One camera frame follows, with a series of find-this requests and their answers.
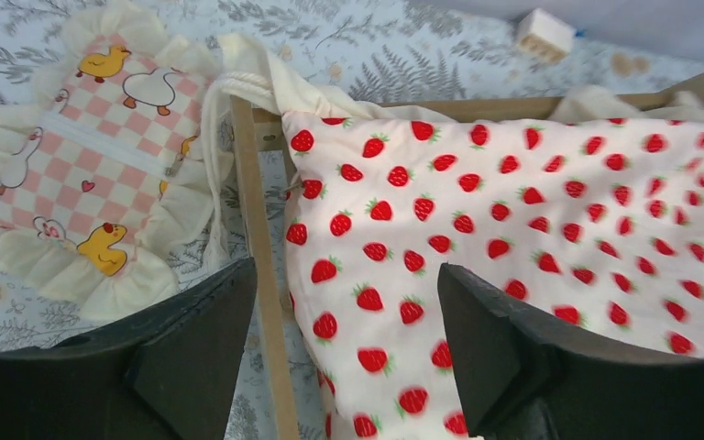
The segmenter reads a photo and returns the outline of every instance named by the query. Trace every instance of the pillow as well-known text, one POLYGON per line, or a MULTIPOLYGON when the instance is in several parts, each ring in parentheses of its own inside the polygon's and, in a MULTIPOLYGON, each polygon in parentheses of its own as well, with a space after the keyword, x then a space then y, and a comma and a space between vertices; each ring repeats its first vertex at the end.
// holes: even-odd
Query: pillow
POLYGON ((231 159, 201 160, 218 145, 200 127, 219 69, 129 2, 80 13, 63 39, 69 58, 35 75, 39 102, 0 110, 0 270, 118 319, 177 292, 166 257, 219 210, 231 159))
POLYGON ((334 438, 467 434, 446 261, 601 335, 704 357, 704 124, 282 122, 302 179, 288 281, 334 438))

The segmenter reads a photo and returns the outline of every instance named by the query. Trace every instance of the wooden frame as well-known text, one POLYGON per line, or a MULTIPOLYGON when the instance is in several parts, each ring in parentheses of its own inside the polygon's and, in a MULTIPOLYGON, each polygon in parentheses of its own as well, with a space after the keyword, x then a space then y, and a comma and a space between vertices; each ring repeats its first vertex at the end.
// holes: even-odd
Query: wooden frame
MULTIPOLYGON (((660 93, 627 94, 620 98, 642 110, 666 105, 673 93, 691 91, 704 103, 704 73, 681 82, 660 93)), ((443 113, 459 122, 479 119, 546 119, 562 98, 489 99, 466 101, 432 101, 422 103, 383 104, 420 105, 443 113)), ((292 381, 287 362, 280 301, 279 284, 271 256, 271 240, 264 191, 260 180, 259 153, 287 151, 281 132, 281 120, 265 110, 253 108, 249 102, 232 97, 234 125, 234 153, 240 203, 247 230, 247 246, 258 267, 258 309, 260 312, 260 341, 269 388, 277 438, 299 440, 298 419, 292 395, 292 381)), ((295 173, 292 162, 285 160, 288 182, 295 173)))

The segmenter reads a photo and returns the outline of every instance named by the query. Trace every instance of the gray leaf pattern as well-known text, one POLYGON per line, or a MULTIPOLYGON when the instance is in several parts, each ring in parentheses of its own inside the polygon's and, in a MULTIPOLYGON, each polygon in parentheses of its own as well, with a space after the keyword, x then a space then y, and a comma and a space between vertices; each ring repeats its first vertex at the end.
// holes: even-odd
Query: gray leaf pattern
MULTIPOLYGON (((63 22, 77 10, 105 0, 0 0, 0 105, 31 99, 34 69, 62 58, 63 22)), ((573 85, 598 84, 621 93, 652 92, 704 72, 704 63, 656 56, 577 40, 570 57, 544 66, 512 45, 511 23, 446 12, 402 0, 137 0, 157 10, 171 32, 218 50, 215 36, 243 31, 263 43, 313 83, 337 85, 359 100, 394 102, 563 94, 573 85), (646 71, 620 76, 611 56, 643 58, 646 71)), ((230 125, 221 127, 226 144, 230 125)), ((280 283, 285 281, 281 238, 285 188, 280 153, 261 155, 266 209, 280 283)), ((228 249, 248 254, 235 177, 221 191, 229 216, 228 249)), ((173 249, 170 266, 183 289, 205 276, 202 254, 208 231, 173 249)), ((290 306, 285 307, 289 314, 290 306)), ((77 305, 36 296, 0 272, 0 351, 52 347, 94 328, 77 305)), ((325 438, 315 367, 300 331, 287 316, 285 335, 301 439, 325 438)), ((269 384, 254 316, 236 383, 226 439, 271 438, 269 384)))

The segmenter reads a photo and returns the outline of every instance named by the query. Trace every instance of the yellow duck print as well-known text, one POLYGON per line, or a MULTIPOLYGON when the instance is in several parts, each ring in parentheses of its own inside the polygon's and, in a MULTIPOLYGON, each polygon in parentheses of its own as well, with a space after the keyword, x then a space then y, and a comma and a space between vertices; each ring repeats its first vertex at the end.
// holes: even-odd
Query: yellow duck print
POLYGON ((97 83, 103 83, 104 78, 115 76, 123 70, 123 64, 130 54, 125 46, 112 46, 108 55, 91 53, 80 61, 77 78, 82 78, 83 73, 86 73, 93 76, 97 83))
POLYGON ((104 223, 96 227, 86 241, 77 246, 77 252, 87 257, 93 265, 111 277, 118 273, 128 261, 128 254, 110 247, 119 243, 128 230, 123 225, 104 223))
MULTIPOLYGON (((185 156, 188 155, 188 153, 190 153, 190 143, 193 142, 194 140, 196 140, 197 138, 198 138, 198 136, 196 135, 196 136, 190 136, 190 137, 183 140, 182 147, 181 147, 181 153, 180 153, 181 154, 180 160, 182 160, 185 156)), ((160 196, 162 196, 163 193, 166 192, 167 186, 169 186, 169 183, 167 181, 160 181, 160 187, 159 187, 160 196)))

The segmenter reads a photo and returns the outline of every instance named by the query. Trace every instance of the black plastic part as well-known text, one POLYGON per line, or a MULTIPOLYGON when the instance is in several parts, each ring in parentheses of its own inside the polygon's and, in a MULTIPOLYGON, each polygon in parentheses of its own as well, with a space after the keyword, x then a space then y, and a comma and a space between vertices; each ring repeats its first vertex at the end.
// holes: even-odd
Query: black plastic part
POLYGON ((704 438, 704 359, 591 333, 460 266, 441 267, 438 297, 470 435, 704 438))
POLYGON ((226 430, 252 258, 49 349, 0 353, 0 440, 211 440, 226 430))

